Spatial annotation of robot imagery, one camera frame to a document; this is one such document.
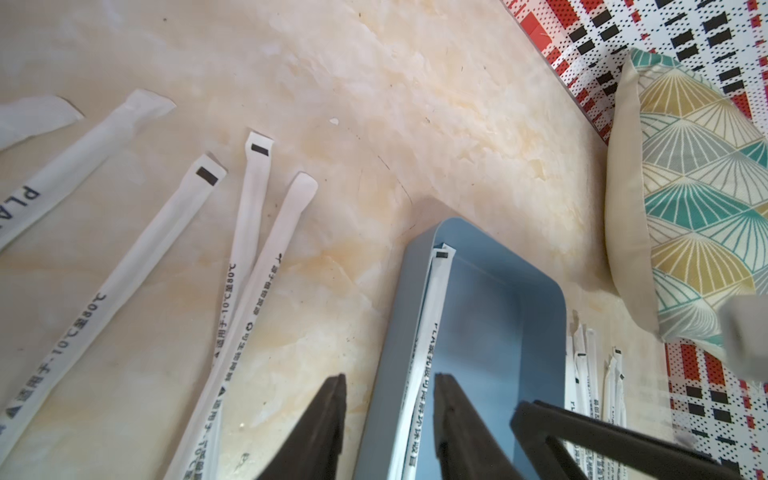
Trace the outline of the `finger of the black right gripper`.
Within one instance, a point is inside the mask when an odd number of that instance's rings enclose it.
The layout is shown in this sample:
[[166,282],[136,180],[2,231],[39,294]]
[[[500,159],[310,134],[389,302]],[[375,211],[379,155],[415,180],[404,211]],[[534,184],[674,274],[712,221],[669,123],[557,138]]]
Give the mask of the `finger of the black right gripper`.
[[670,442],[566,411],[522,401],[510,422],[519,446],[541,479],[584,479],[569,442],[656,479],[738,479],[714,460]]

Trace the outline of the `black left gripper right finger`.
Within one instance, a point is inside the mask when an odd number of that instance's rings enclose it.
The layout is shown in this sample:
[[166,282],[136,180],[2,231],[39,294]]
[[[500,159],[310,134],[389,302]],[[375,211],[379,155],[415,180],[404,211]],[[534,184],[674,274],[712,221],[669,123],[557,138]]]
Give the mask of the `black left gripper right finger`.
[[444,480],[522,478],[452,375],[435,376],[434,405],[435,452]]

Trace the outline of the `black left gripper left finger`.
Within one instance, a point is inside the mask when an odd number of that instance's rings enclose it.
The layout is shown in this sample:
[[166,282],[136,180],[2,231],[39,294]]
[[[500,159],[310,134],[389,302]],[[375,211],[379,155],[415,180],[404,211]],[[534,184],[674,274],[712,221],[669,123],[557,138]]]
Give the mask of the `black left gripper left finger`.
[[258,479],[335,479],[343,449],[346,398],[345,375],[328,377]]

